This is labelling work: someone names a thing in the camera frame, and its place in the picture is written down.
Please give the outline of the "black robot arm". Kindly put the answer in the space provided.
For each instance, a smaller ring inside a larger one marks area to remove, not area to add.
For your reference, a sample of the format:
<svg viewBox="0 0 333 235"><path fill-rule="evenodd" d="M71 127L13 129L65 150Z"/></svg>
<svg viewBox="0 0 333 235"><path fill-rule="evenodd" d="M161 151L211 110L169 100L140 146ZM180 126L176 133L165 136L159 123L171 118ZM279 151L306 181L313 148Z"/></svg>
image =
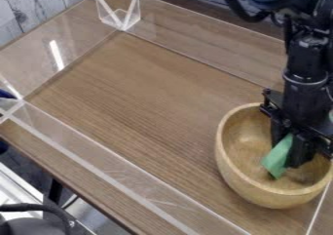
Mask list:
<svg viewBox="0 0 333 235"><path fill-rule="evenodd" d="M333 159L333 0L225 0L247 22L284 28L284 90L265 89L260 111L271 118L272 143L289 142L285 168L316 154Z"/></svg>

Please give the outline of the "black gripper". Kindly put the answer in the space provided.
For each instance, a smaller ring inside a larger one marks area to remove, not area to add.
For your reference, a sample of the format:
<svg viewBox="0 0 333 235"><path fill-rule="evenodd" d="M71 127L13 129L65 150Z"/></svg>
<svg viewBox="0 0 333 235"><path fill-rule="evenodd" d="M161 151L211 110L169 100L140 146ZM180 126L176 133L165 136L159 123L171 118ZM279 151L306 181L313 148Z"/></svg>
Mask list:
<svg viewBox="0 0 333 235"><path fill-rule="evenodd" d="M263 91L260 111L271 119L272 145L293 135L287 166L298 168L316 153L333 158L333 99L329 74L300 77L285 71L284 91Z"/></svg>

